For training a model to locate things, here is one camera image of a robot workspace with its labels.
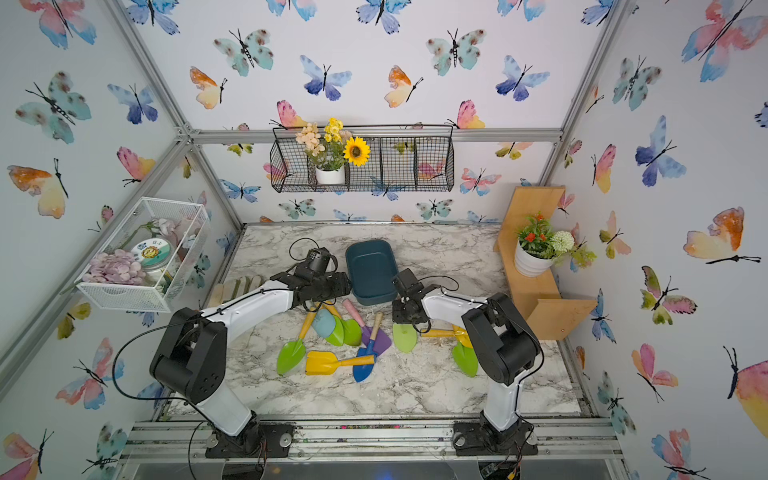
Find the yellow plastic scoop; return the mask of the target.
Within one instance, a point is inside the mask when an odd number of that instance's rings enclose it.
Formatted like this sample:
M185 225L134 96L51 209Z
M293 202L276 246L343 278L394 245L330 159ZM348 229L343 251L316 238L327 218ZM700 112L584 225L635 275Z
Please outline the yellow plastic scoop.
M308 376L331 375L340 367L356 365L356 358L339 360L332 352L310 351L306 358L305 373Z

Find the green shovel wooden handle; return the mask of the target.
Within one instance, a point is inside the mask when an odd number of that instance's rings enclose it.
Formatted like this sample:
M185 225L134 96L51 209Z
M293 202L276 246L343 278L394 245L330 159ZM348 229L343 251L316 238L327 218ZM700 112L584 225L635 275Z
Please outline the green shovel wooden handle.
M392 340L394 346L402 353L413 351L418 343L419 335L411 325L394 324L392 327Z

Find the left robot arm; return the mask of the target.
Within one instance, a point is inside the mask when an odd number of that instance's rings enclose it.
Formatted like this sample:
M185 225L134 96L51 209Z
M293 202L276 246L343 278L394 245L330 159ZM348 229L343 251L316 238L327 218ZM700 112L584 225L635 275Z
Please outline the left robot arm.
M350 294L347 274L328 269L334 260L327 249L315 248L249 293L202 311L176 311L150 362L150 375L196 407L217 432L241 435L254 413L225 382L230 343L275 315Z

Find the pink artificial flowers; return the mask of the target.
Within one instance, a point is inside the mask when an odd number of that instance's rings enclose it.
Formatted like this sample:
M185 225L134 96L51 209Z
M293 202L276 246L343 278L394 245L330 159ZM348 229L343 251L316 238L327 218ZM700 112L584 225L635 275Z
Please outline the pink artificial flowers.
M145 272L134 255L124 250L98 253L89 262L81 281L86 283L132 285L144 284Z

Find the green trowel yellow foam handle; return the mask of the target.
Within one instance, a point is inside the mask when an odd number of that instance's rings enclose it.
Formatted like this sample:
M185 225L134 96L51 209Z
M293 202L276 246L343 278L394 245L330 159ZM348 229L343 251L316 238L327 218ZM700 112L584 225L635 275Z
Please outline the green trowel yellow foam handle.
M297 338L287 342L280 350L277 358L276 372L279 376L284 376L295 368L304 358L306 346L304 339L315 320L317 312L309 312L305 317L301 330Z

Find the teal plastic storage box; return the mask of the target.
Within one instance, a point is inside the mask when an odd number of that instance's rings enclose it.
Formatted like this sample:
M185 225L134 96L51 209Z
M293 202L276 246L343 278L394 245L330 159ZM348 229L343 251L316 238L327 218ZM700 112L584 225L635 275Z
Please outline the teal plastic storage box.
M391 245L382 239L357 242L345 252L352 294L363 306L389 303L397 296L398 268Z

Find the round green tin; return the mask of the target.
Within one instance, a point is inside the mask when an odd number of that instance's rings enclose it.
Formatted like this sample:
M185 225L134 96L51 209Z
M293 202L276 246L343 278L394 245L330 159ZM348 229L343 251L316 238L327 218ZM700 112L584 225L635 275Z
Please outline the round green tin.
M162 269L171 260L171 244L165 238L153 237L134 245L131 254L143 270Z

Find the sunflower bouquet white pot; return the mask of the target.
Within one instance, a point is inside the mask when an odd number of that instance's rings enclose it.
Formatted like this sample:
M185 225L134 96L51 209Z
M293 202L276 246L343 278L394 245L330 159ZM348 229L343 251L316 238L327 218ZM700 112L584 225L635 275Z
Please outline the sunflower bouquet white pot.
M371 158L371 146L346 130L344 123L330 118L322 130L308 123L295 134L315 173L317 185L342 185L348 166L363 167Z

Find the light blue trowel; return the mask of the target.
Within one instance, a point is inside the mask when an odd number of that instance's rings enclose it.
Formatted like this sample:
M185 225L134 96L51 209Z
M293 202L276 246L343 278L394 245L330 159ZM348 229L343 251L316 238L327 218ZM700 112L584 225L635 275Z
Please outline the light blue trowel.
M329 338L336 328L336 318L327 309L320 308L312 322L315 333L324 339Z

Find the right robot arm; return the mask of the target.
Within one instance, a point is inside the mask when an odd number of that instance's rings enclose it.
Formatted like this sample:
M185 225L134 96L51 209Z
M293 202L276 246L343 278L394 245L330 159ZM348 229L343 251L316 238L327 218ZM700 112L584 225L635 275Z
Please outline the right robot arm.
M463 330L479 367L490 379L484 420L498 433L516 426L522 385L536 371L536 358L543 352L511 297L504 293L486 298L462 296L436 284L424 285L409 269L399 272L392 282L396 291L393 322L408 325L421 336L433 331L434 320Z

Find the potted red flowers white pot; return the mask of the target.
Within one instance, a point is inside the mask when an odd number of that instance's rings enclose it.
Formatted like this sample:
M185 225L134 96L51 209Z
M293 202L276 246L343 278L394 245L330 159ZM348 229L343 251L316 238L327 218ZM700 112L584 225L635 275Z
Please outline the potted red flowers white pot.
M581 236L578 223L570 230L554 229L541 213L528 217L528 224L517 233L515 268L521 275L534 278L569 258L570 269L578 272L590 267L597 255Z

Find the wooden corner shelf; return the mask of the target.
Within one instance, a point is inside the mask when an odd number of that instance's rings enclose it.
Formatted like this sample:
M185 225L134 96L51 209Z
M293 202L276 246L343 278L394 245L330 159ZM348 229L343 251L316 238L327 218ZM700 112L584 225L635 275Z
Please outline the wooden corner shelf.
M536 258L519 246L518 234L528 219L554 214L563 187L515 189L494 250L501 255L513 303L541 340L565 339L597 306L595 298L564 299L551 271L553 262Z

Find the white and grey garden glove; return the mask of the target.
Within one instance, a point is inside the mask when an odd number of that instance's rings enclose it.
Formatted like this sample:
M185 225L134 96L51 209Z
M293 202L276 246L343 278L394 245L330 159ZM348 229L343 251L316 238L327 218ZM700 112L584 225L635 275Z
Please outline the white and grey garden glove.
M260 275L245 275L216 284L208 298L207 308L218 307L257 289L263 284Z

